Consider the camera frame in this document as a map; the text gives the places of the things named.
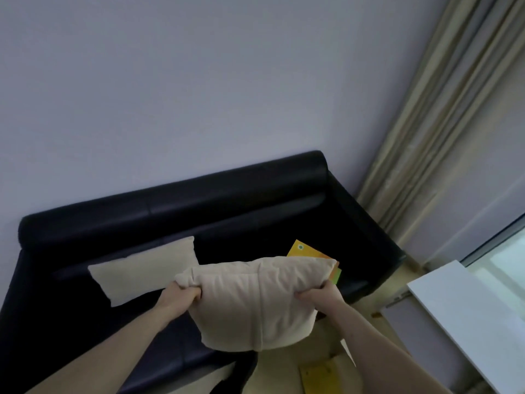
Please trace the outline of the person's right hand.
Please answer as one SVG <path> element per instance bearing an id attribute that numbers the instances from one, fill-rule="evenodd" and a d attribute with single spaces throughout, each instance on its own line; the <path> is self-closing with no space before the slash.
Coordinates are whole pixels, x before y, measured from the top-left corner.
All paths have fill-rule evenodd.
<path id="1" fill-rule="evenodd" d="M 337 311 L 340 311 L 347 306 L 337 286 L 330 280 L 326 280 L 319 288 L 313 288 L 306 291 L 324 292 L 325 309 L 320 312 L 327 317 L 335 316 Z"/>

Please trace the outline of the person's left hand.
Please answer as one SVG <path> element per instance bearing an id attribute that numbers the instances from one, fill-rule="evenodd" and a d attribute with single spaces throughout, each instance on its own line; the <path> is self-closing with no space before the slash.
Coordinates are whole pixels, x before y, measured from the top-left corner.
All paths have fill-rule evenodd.
<path id="1" fill-rule="evenodd" d="M 179 292 L 182 288 L 187 287 L 181 287 L 177 282 L 169 283 L 155 304 L 155 313 L 160 315 L 161 320 L 165 323 L 171 322 L 186 312 L 179 309 Z"/>

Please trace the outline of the cream pillow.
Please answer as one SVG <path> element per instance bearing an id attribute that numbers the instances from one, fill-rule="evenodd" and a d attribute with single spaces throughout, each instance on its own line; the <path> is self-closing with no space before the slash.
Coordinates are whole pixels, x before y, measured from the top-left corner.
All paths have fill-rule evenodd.
<path id="1" fill-rule="evenodd" d="M 180 274 L 197 266 L 194 237 L 186 237 L 130 256 L 88 266 L 111 307 L 165 289 Z"/>
<path id="2" fill-rule="evenodd" d="M 310 335 L 314 306 L 295 293 L 319 288 L 337 262 L 305 256 L 197 265 L 174 277 L 181 288 L 200 287 L 189 314 L 204 346 L 223 352 L 263 351 Z"/>

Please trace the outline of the person's right forearm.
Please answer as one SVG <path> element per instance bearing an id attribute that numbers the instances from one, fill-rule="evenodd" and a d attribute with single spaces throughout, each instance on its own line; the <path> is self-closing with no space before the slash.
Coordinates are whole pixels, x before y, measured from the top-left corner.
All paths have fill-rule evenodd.
<path id="1" fill-rule="evenodd" d="M 452 394 L 348 304 L 336 302 L 326 315 L 344 337 L 365 394 Z"/>

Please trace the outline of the person's left forearm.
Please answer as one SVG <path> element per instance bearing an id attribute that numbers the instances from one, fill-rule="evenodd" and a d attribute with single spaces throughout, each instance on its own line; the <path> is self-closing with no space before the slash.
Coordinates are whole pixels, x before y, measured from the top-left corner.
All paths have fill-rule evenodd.
<path id="1" fill-rule="evenodd" d="M 25 394 L 116 394 L 155 336 L 176 317 L 154 307 Z"/>

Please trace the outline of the yellow orange booklet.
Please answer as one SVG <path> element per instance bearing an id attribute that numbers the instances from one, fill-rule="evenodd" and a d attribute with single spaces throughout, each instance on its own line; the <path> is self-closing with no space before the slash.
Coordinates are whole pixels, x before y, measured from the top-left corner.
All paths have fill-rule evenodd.
<path id="1" fill-rule="evenodd" d="M 330 259 L 331 257 L 325 255 L 324 253 L 314 249 L 313 247 L 299 241 L 295 240 L 293 243 L 291 249 L 287 253 L 287 257 L 314 257 L 314 258 L 324 258 L 324 259 Z M 339 262 L 336 261 L 332 272 L 330 274 L 329 280 L 333 284 L 337 284 L 339 281 L 339 278 L 341 276 L 341 269 L 339 268 Z"/>

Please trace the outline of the black leather sofa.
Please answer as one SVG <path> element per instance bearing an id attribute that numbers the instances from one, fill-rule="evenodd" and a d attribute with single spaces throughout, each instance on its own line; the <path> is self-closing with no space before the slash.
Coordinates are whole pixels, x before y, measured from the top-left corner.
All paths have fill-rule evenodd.
<path id="1" fill-rule="evenodd" d="M 160 296 L 111 307 L 88 266 L 191 236 L 200 264 L 285 256 L 299 240 L 339 262 L 350 303 L 406 258 L 321 151 L 30 214 L 0 310 L 0 394 L 24 394 Z"/>

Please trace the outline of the yellow paper sheet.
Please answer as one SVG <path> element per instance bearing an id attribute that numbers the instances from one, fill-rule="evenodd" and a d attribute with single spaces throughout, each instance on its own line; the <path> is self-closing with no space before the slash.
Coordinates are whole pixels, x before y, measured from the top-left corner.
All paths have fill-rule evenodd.
<path id="1" fill-rule="evenodd" d="M 300 364 L 304 394 L 347 394 L 340 366 L 338 357 Z"/>

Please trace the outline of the white table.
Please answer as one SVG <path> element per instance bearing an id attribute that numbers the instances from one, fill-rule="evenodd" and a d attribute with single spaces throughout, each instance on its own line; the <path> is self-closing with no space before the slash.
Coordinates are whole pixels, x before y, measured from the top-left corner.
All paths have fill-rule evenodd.
<path id="1" fill-rule="evenodd" d="M 525 321 L 458 261 L 407 284 L 497 394 L 525 394 Z"/>

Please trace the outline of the window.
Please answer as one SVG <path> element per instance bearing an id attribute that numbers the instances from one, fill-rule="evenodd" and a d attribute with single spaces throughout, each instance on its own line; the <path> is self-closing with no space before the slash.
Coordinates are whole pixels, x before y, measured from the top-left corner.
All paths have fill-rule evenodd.
<path id="1" fill-rule="evenodd" d="M 487 271 L 525 301 L 525 213 L 460 263 L 472 272 Z"/>

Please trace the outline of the beige curtain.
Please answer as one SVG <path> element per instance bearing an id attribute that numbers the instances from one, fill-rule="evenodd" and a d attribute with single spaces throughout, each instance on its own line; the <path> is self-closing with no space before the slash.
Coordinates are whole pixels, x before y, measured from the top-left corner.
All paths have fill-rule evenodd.
<path id="1" fill-rule="evenodd" d="M 525 0 L 449 0 L 358 192 L 404 247 L 492 130 L 474 123 L 525 49 Z"/>

